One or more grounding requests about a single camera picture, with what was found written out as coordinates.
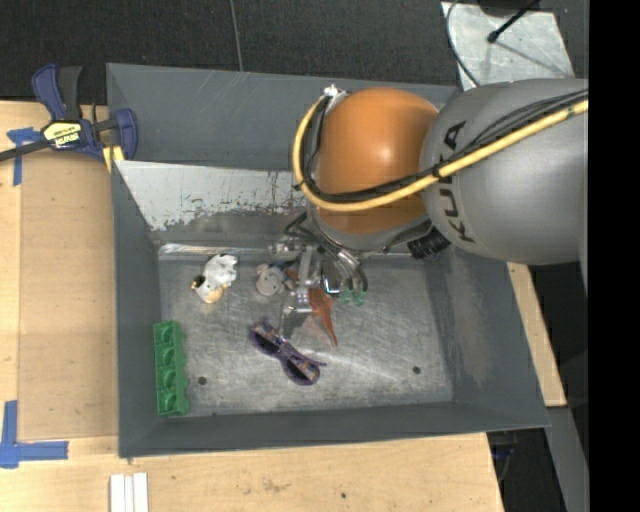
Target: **purple sunglasses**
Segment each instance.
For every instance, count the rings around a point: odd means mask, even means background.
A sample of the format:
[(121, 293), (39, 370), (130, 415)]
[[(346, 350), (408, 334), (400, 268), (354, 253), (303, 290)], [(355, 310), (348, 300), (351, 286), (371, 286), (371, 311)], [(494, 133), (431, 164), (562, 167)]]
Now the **purple sunglasses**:
[(277, 358), (287, 376), (301, 386), (315, 384), (320, 378), (319, 366), (327, 366), (298, 352), (266, 318), (251, 326), (249, 338), (260, 352)]

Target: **small toy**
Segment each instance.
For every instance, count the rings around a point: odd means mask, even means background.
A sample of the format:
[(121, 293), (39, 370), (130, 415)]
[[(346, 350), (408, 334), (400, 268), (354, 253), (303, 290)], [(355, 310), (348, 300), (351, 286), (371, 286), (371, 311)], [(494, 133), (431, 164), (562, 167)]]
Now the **small toy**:
[(258, 265), (256, 274), (258, 276), (256, 288), (260, 295), (271, 297), (284, 290), (286, 276), (275, 265), (271, 266), (268, 263)]
[(217, 302), (236, 279), (237, 272), (233, 269), (236, 263), (238, 258), (230, 254), (214, 256), (205, 265), (204, 272), (193, 280), (191, 289), (207, 304)]

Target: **bin floor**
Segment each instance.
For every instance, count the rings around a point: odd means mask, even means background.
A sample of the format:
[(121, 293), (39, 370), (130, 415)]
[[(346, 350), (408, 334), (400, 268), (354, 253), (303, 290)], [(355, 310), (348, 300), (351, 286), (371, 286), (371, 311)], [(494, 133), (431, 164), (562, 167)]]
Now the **bin floor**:
[(215, 304), (205, 304), (190, 289), (206, 256), (160, 259), (163, 320), (179, 321), (186, 335), (189, 416), (451, 401), (424, 263), (366, 261), (366, 303), (334, 302), (338, 347), (325, 342), (313, 322), (291, 337), (302, 353), (327, 363), (315, 385), (299, 386), (248, 337), (250, 326), (264, 317), (277, 326), (285, 295), (260, 295), (255, 287), (259, 261), (255, 255), (236, 255), (237, 279)]

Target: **clamp handle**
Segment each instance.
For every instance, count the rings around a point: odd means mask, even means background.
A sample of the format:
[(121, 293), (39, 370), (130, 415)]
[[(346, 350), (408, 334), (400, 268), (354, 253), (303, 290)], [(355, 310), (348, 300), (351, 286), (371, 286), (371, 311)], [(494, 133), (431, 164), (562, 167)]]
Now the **clamp handle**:
[(64, 92), (66, 104), (58, 88), (58, 73), (60, 68), (57, 64), (47, 64), (41, 67), (31, 78), (31, 85), (36, 98), (42, 103), (52, 121), (61, 119), (78, 119), (80, 109), (77, 103), (77, 83), (82, 68), (75, 66), (63, 68), (61, 79), (65, 85)]
[(116, 110), (116, 122), (120, 130), (120, 147), (127, 160), (131, 160), (138, 149), (138, 125), (133, 110), (121, 108)]

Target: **green object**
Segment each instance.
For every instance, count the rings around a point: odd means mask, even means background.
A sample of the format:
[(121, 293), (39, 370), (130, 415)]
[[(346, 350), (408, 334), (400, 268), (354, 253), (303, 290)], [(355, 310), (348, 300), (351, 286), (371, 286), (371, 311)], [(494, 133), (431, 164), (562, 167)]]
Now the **green object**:
[(159, 416), (181, 416), (189, 412), (185, 390), (189, 379), (184, 373), (182, 349), (184, 332), (175, 320), (153, 325), (156, 361), (156, 398)]
[(364, 302), (366, 298), (367, 298), (367, 292), (364, 290), (360, 290), (359, 292), (353, 295), (353, 303), (358, 307), (364, 306)]
[(343, 304), (349, 304), (351, 299), (353, 299), (353, 290), (351, 288), (347, 288), (340, 294), (340, 301)]

